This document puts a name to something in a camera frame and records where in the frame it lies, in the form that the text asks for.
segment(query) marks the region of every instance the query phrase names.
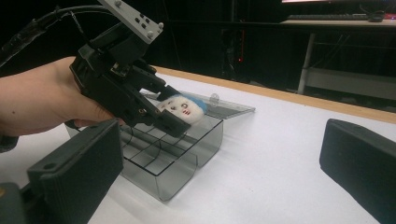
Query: box compartment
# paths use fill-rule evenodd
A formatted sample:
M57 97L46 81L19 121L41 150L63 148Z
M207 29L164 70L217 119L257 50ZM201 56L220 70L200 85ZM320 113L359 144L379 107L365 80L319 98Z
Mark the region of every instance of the box compartment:
M121 174L153 197L171 199L219 150L223 120L205 115L179 138L152 126L122 126Z

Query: black block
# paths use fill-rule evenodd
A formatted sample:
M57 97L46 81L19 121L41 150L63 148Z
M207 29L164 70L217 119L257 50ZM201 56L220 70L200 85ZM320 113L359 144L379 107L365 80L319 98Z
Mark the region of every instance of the black block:
M357 124L329 119L321 169L380 223L396 223L396 143Z
M79 224L90 220L122 167L120 127L113 119L84 129L27 173L56 223Z
M23 201L18 185L0 183L0 223L26 224Z

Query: dark background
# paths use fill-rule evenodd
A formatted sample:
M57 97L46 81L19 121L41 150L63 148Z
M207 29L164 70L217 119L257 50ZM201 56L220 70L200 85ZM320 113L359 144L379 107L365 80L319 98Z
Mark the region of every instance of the dark background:
M172 26L169 21L281 22L290 14L361 13L359 3L281 4L280 0L126 0L130 6L156 22L163 21L164 32L151 44L148 63L212 77L268 88L296 90L304 63L308 34L275 31L227 30L216 26ZM0 45L6 43L31 19L38 19L59 7L99 5L96 0L24 0L0 3ZM387 3L364 3L369 11L386 9ZM79 14L78 20L94 38L118 22L104 14ZM345 45L327 55L346 39ZM395 76L395 39L377 35L322 35L313 62L318 67L351 72ZM0 76L15 74L65 56L75 55L84 40L73 20L64 18L37 38L26 49L0 68ZM357 48L356 46L381 48Z

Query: screw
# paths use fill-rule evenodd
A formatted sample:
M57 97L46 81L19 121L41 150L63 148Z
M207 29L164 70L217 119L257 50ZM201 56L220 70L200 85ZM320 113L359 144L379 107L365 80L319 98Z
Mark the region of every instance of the screw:
M3 195L6 194L6 190L3 188L0 188L0 198L3 197Z
M145 115L147 111L145 109L140 108L139 110L140 115Z
M116 5L116 7L120 7L121 4L122 4L122 1L121 1L121 0L116 0L116 1L114 1L114 5Z
M154 33L152 31L148 31L148 38L152 38L154 36Z
M210 105L216 107L219 105L219 96L216 93L213 93L209 99Z

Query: sleeve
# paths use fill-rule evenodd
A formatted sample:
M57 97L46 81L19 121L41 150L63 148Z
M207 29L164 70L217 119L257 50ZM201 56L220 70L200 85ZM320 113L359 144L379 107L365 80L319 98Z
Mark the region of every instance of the sleeve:
M0 135L0 153L10 151L18 143L19 137Z

